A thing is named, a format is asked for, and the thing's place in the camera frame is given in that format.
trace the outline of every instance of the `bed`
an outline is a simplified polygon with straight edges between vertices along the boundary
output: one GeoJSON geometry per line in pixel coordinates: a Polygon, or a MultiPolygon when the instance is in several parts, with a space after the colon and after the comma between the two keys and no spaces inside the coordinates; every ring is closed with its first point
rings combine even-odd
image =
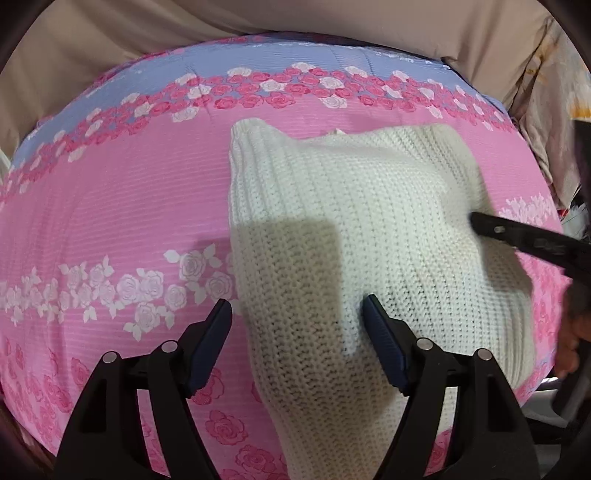
{"type": "MultiPolygon", "coordinates": [[[[121,63],[27,134],[0,187],[0,381],[14,419],[50,453],[105,351],[142,355],[226,298],[235,324],[191,413],[224,480],[288,478],[249,370],[229,243],[230,128],[252,117],[294,138],[451,125],[499,215],[561,228],[555,192],[502,102],[441,60],[272,33],[121,63]]],[[[514,386],[523,403],[552,366],[566,279],[520,260],[536,345],[535,367],[514,386]]],[[[165,473],[149,401],[139,401],[152,467],[165,473]]]]}

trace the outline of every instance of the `beige pillow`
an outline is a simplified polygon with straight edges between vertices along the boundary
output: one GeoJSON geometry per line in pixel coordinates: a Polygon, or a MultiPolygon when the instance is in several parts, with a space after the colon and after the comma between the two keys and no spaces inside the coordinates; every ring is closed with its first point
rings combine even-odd
{"type": "Polygon", "coordinates": [[[265,30],[445,57],[474,87],[509,105],[548,15],[537,0],[56,0],[0,74],[0,148],[12,156],[37,120],[118,63],[265,30]]]}

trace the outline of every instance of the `knit fabric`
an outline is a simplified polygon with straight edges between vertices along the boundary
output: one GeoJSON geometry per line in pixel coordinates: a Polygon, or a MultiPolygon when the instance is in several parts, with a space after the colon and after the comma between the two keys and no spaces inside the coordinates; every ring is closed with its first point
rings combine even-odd
{"type": "MultiPolygon", "coordinates": [[[[368,294],[445,350],[490,349],[514,388],[528,378],[530,279],[472,232],[469,212],[491,205],[451,127],[293,140],[249,119],[230,160],[251,363],[292,480],[369,480],[394,437],[405,398],[363,329],[368,294]]],[[[449,391],[440,431],[453,412],[449,391]]]]}

